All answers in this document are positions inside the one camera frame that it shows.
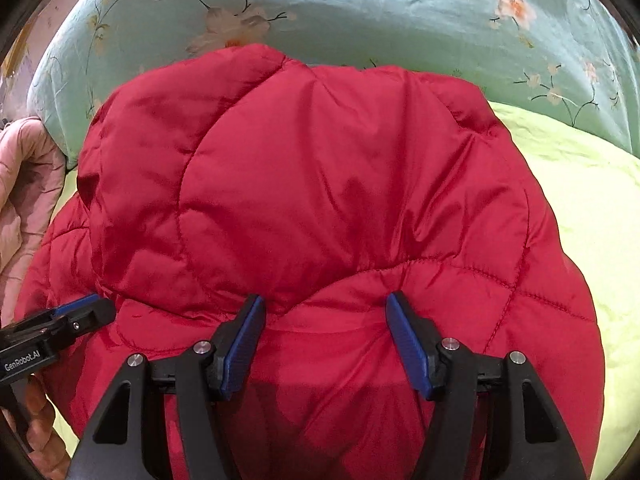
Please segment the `person's left hand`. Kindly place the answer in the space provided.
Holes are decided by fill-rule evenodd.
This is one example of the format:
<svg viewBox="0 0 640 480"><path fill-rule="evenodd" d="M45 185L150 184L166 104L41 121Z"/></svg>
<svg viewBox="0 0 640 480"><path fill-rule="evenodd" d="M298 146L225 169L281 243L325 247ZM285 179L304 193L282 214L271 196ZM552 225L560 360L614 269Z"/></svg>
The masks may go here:
<svg viewBox="0 0 640 480"><path fill-rule="evenodd" d="M53 428L55 410L37 375L30 375L21 400L29 422L26 441L32 452L30 461L46 479L64 480L70 468L70 456L63 439Z"/></svg>

